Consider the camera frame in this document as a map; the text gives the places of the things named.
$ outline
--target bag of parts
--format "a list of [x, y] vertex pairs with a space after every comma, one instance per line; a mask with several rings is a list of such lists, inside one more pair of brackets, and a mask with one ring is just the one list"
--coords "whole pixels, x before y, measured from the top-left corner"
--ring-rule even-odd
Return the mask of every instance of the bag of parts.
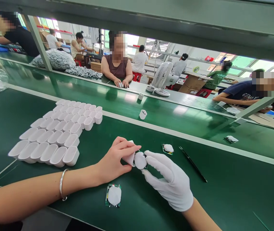
[[[46, 53], [53, 69], [66, 70], [76, 66], [73, 57], [65, 51], [50, 49], [46, 51]], [[45, 67], [41, 55], [36, 56], [30, 64], [38, 67]]]

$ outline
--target green shirt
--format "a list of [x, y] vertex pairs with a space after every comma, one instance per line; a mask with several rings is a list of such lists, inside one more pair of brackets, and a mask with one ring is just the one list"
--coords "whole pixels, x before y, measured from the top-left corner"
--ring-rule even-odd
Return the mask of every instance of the green shirt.
[[214, 90], [219, 85], [219, 83], [221, 83], [223, 78], [227, 76], [227, 74], [228, 73], [224, 71], [214, 71], [209, 73], [207, 77], [212, 77], [213, 80], [208, 80], [204, 86]]

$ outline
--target brown tank top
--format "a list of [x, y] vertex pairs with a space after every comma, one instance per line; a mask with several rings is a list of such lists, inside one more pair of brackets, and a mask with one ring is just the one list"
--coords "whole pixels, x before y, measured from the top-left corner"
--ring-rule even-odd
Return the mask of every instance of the brown tank top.
[[125, 70], [126, 70], [126, 65], [127, 65], [127, 58], [124, 57], [124, 61], [122, 61], [118, 67], [115, 67], [113, 65], [111, 55], [105, 55], [105, 58], [107, 59], [110, 72], [115, 77], [124, 79], [126, 77], [126, 71]]

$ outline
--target hand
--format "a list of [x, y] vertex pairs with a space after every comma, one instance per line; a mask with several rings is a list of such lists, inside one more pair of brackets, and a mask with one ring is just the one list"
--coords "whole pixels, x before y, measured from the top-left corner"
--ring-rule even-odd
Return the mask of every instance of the hand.
[[128, 156], [139, 149], [141, 149], [140, 145], [135, 145], [123, 137], [117, 137], [106, 155], [95, 164], [100, 184], [108, 183], [129, 172], [131, 165], [122, 165], [120, 160], [123, 156]]
[[125, 88], [129, 87], [129, 82], [128, 82], [127, 79], [124, 79], [122, 83], [123, 83], [123, 85], [124, 85]]
[[267, 107], [267, 108], [265, 108], [265, 109], [260, 110], [259, 112], [266, 114], [266, 113], [269, 112], [271, 109], [272, 109], [272, 107]]
[[190, 209], [194, 197], [190, 190], [189, 177], [172, 160], [163, 154], [145, 151], [146, 161], [159, 171], [164, 178], [157, 179], [148, 170], [143, 169], [145, 180], [166, 199], [176, 211]]
[[117, 86], [117, 87], [122, 87], [122, 82], [121, 82], [121, 80], [119, 80], [118, 78], [116, 78], [115, 80], [114, 80], [114, 84]]

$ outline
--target worker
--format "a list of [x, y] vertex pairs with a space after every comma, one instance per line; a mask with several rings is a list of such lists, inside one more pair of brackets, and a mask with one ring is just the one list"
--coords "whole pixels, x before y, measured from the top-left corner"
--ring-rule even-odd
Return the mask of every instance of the worker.
[[63, 49], [61, 48], [61, 43], [56, 38], [56, 32], [54, 31], [54, 29], [49, 29], [49, 35], [46, 36], [46, 40], [50, 49], [63, 51]]
[[144, 53], [144, 45], [139, 47], [139, 52], [133, 58], [133, 72], [145, 74], [144, 64], [149, 60], [149, 57]]
[[[81, 169], [42, 175], [1, 187], [0, 224], [22, 220], [69, 194], [111, 182], [130, 172], [131, 165], [122, 165], [120, 161], [124, 156], [131, 155], [139, 149], [141, 149], [140, 145], [117, 137], [107, 154], [97, 164]], [[164, 177], [163, 180], [158, 180], [148, 170], [142, 170], [145, 180], [168, 201], [174, 210], [182, 212], [192, 229], [195, 231], [221, 231], [193, 197], [189, 177], [185, 172], [163, 154], [150, 151], [145, 151], [145, 154], [148, 164], [159, 170]]]
[[185, 60], [187, 58], [188, 58], [188, 55], [186, 53], [182, 54], [182, 57], [179, 59], [179, 61], [176, 61], [175, 64], [173, 65], [171, 74], [180, 77], [182, 72], [186, 70], [187, 63], [185, 62]]
[[102, 58], [102, 73], [117, 87], [129, 87], [133, 79], [131, 62], [125, 55], [124, 35], [121, 32], [109, 31], [110, 55]]
[[30, 31], [21, 26], [17, 13], [0, 11], [0, 31], [4, 33], [0, 44], [18, 43], [27, 55], [36, 57], [40, 54]]
[[[264, 72], [264, 71], [265, 71], [264, 69], [256, 69], [253, 72]], [[249, 80], [252, 80], [252, 73], [249, 75], [249, 77], [241, 78], [239, 80], [232, 81], [231, 84], [235, 84], [235, 83], [239, 83], [239, 82], [244, 82], [244, 81], [249, 81]]]
[[[260, 78], [260, 72], [253, 72], [252, 81], [244, 81], [236, 83], [226, 89], [213, 98], [214, 101], [225, 102], [227, 104], [234, 104], [243, 108], [247, 108], [262, 97], [262, 92], [274, 91], [274, 78]], [[271, 107], [260, 110], [259, 112], [267, 113], [271, 110]]]
[[216, 71], [211, 72], [207, 75], [207, 77], [212, 78], [211, 80], [207, 80], [206, 84], [199, 90], [198, 95], [207, 98], [210, 93], [216, 89], [216, 87], [221, 83], [224, 77], [227, 76], [228, 70], [232, 66], [231, 61], [223, 61], [222, 65], [218, 65]]
[[78, 32], [76, 33], [76, 39], [73, 39], [71, 42], [72, 57], [73, 59], [76, 59], [78, 61], [85, 60], [85, 57], [82, 55], [82, 52], [84, 52], [85, 50], [90, 52], [94, 51], [92, 48], [87, 47], [86, 44], [83, 44], [82, 41], [83, 41], [83, 35], [81, 32]]

